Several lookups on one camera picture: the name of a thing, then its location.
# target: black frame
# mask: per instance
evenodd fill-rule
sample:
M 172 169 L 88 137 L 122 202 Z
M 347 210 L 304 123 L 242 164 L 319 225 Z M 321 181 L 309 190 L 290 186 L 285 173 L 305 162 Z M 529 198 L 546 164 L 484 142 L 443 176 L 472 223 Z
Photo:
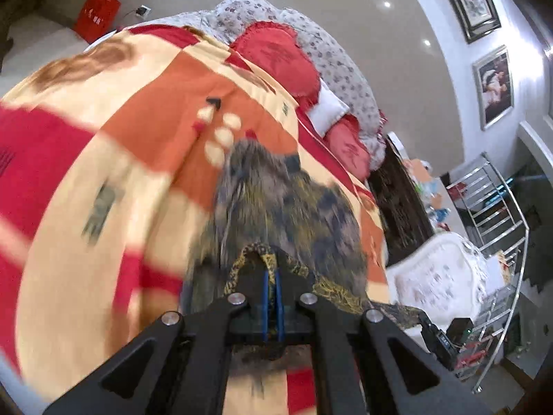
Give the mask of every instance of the black frame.
M 463 6 L 463 3 L 461 3 L 461 0 L 449 1 L 455 10 L 455 14 L 457 14 L 457 18 L 461 24 L 468 44 L 471 44 L 479 38 L 488 35 L 492 31 L 497 30 L 497 28 L 501 28 L 501 22 L 499 20 L 499 16 L 497 15 L 496 6 L 494 5 L 493 0 L 486 0 L 486 4 L 488 5 L 491 13 L 491 19 L 481 22 L 475 26 L 471 26 L 468 14 Z
M 275 271 L 270 310 L 268 273 L 259 262 L 240 269 L 237 293 L 228 299 L 214 300 L 204 312 L 158 318 L 44 415 L 221 415 L 234 345 L 273 351 L 310 345 L 319 415 L 491 415 L 378 310 L 343 312 L 283 267 Z M 426 314 L 419 319 L 423 335 L 435 330 L 431 346 L 453 348 Z
M 502 55 L 507 56 L 507 68 L 509 70 L 509 79 L 510 79 L 510 103 L 511 105 L 508 106 L 506 109 L 504 109 L 501 113 L 496 115 L 493 119 L 488 121 L 486 119 L 486 109 L 483 105 L 482 101 L 482 77 L 480 76 L 480 69 L 484 67 L 485 65 L 488 65 L 490 62 L 492 62 L 494 59 L 499 58 Z M 476 92 L 478 96 L 478 107 L 480 112 L 480 128 L 485 131 L 490 126 L 497 123 L 497 121 L 501 120 L 504 116 L 506 116 L 508 113 L 510 113 L 514 106 L 515 106 L 515 97 L 514 97 L 514 88 L 513 88 L 513 75 L 511 73 L 511 67 L 510 67 L 510 59 L 509 59 L 509 52 L 507 51 L 507 47 L 505 45 L 502 45 L 501 47 L 496 48 L 491 53 L 485 55 L 485 57 L 477 60 L 473 65 L 473 73 L 475 75 L 475 83 L 476 83 Z

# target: orange patterned bedspread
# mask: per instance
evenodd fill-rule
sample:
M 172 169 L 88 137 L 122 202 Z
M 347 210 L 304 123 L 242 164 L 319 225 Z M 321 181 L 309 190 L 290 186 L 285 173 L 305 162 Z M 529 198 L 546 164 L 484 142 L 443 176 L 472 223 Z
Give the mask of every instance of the orange patterned bedspread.
M 0 101 L 0 348 L 27 384 L 59 397 L 177 307 L 225 156 L 248 135 L 339 184 L 368 257 L 367 293 L 388 301 L 372 195 L 294 99 L 212 38 L 139 27 Z

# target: screw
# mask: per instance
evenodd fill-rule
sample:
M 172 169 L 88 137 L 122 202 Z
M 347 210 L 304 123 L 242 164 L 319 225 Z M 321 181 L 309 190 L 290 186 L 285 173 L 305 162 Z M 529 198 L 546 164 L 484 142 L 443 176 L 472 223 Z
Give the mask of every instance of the screw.
M 231 293 L 228 298 L 228 302 L 233 306 L 240 306 L 245 303 L 245 296 L 242 293 Z
M 365 316 L 367 317 L 367 320 L 369 320 L 371 323 L 380 323 L 384 319 L 384 315 L 382 315 L 382 312 L 376 309 L 367 310 Z
M 177 312 L 165 312 L 161 316 L 161 321 L 164 325 L 172 326 L 173 324 L 177 324 L 180 320 L 180 315 Z
M 317 295 L 313 295 L 313 293 L 304 293 L 302 296 L 300 296 L 300 301 L 304 304 L 307 304 L 310 306 L 311 304 L 315 304 L 317 302 Z

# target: electrical outlet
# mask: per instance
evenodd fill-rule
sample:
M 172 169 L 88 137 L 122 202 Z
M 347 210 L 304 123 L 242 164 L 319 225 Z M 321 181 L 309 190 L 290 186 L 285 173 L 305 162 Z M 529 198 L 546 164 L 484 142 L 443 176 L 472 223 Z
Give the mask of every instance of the electrical outlet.
M 142 5 L 140 6 L 140 8 L 136 10 L 136 16 L 141 18 L 142 20 L 146 20 L 150 12 L 151 12 L 151 8 L 149 8 L 148 6 Z

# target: red bag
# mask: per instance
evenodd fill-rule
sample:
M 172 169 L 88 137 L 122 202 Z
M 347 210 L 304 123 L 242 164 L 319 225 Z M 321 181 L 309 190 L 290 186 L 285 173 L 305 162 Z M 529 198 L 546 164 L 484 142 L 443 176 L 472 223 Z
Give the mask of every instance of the red bag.
M 106 33 L 120 6 L 118 0 L 86 0 L 73 31 L 92 44 Z

